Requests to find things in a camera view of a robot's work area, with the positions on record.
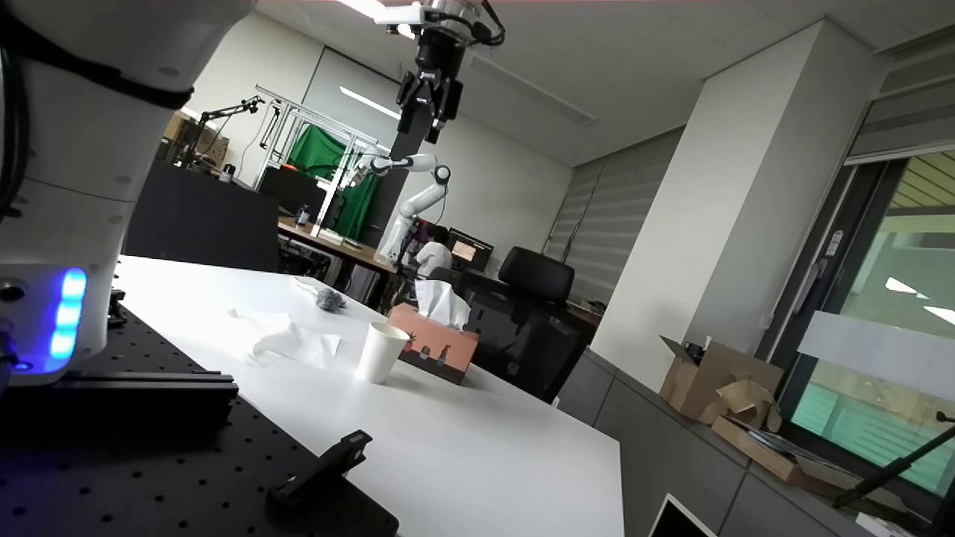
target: cardboard box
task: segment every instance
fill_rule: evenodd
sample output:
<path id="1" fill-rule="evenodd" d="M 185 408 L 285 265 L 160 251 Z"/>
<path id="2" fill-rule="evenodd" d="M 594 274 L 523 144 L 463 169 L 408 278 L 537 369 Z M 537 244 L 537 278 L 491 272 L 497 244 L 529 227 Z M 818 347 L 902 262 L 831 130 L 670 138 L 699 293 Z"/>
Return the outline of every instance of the cardboard box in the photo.
<path id="1" fill-rule="evenodd" d="M 700 354 L 700 360 L 696 363 L 685 348 L 669 338 L 663 338 L 663 342 L 675 353 L 675 363 L 663 381 L 660 397 L 681 414 L 693 418 L 693 420 L 703 420 L 712 424 L 720 408 L 720 388 L 734 384 L 734 381 L 751 381 L 758 388 L 763 388 L 773 394 L 782 381 L 782 369 L 767 363 L 767 360 L 754 360 L 743 353 L 734 353 L 721 342 L 709 342 L 706 353 Z"/>
<path id="2" fill-rule="evenodd" d="M 429 369 L 448 381 L 463 381 L 466 369 L 470 367 L 476 335 L 455 330 L 448 326 L 435 326 L 423 315 L 417 315 L 414 306 L 396 305 L 387 320 L 412 335 L 412 342 L 400 354 L 402 360 Z"/>
<path id="3" fill-rule="evenodd" d="M 167 129 L 163 129 L 160 138 L 169 139 L 169 144 L 178 139 L 185 121 L 190 121 L 190 115 L 185 115 L 182 111 L 175 111 L 175 112 L 169 115 L 169 121 L 167 121 Z"/>
<path id="4" fill-rule="evenodd" d="M 773 408 L 773 394 L 763 384 L 740 379 L 715 390 L 715 399 L 703 408 L 700 420 L 712 424 L 715 418 L 730 414 L 749 427 L 767 427 Z"/>
<path id="5" fill-rule="evenodd" d="M 758 445 L 745 429 L 736 424 L 715 418 L 709 427 L 724 445 L 736 448 L 745 460 L 758 461 L 763 472 L 779 476 L 782 484 L 796 484 L 799 479 L 799 464 L 763 445 Z"/>
<path id="6" fill-rule="evenodd" d="M 229 138 L 205 138 L 203 133 L 203 139 L 197 147 L 197 156 L 203 162 L 208 162 L 212 168 L 220 168 L 227 162 L 227 156 L 229 156 Z"/>

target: white cup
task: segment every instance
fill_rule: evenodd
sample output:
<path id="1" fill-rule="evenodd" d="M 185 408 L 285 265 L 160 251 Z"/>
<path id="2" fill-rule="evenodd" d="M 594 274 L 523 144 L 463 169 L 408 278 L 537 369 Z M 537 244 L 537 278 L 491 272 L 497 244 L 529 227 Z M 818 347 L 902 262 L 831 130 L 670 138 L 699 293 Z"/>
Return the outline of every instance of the white cup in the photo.
<path id="1" fill-rule="evenodd" d="M 387 321 L 372 321 L 355 367 L 355 379 L 381 384 L 412 338 Z"/>

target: white tabletop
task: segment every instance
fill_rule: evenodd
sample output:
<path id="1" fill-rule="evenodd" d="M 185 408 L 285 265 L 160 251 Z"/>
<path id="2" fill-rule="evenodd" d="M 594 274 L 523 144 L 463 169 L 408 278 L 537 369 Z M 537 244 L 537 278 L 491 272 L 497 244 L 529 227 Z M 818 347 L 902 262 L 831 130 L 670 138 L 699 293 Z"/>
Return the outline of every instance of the white tabletop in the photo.
<path id="1" fill-rule="evenodd" d="M 323 314 L 323 284 L 284 274 L 121 256 L 126 306 L 238 390 L 306 451 L 367 429 L 348 479 L 400 518 L 402 537 L 621 537 L 617 441 L 506 381 L 466 384 L 396 363 L 387 384 L 351 379 L 370 320 L 358 300 Z M 314 354 L 252 354 L 261 315 L 290 315 Z"/>

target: window frame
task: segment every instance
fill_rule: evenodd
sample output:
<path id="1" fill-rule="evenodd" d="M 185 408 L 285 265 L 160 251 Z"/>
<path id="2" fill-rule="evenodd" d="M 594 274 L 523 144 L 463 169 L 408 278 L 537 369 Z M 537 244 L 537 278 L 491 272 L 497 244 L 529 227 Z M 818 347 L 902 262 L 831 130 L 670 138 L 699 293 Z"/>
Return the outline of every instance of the window frame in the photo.
<path id="1" fill-rule="evenodd" d="M 779 433 L 863 476 L 878 472 L 878 464 L 790 420 L 818 363 L 799 354 L 796 347 L 815 311 L 836 314 L 843 305 L 894 188 L 903 180 L 906 162 L 911 159 L 857 165 L 837 172 L 754 353 L 784 369 L 779 388 Z M 933 517 L 933 530 L 955 527 L 955 484 L 946 496 L 925 491 L 902 476 L 885 484 L 885 490 L 902 496 L 916 512 Z"/>

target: person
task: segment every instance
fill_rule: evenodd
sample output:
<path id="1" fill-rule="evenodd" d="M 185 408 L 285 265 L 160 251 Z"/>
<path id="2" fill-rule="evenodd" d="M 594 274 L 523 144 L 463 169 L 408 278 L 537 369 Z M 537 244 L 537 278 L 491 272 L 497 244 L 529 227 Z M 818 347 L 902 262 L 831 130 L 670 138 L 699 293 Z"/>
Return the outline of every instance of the person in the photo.
<path id="1" fill-rule="evenodd" d="M 414 253 L 417 278 L 427 279 L 435 268 L 449 268 L 449 232 L 443 227 L 427 229 L 429 242 Z"/>

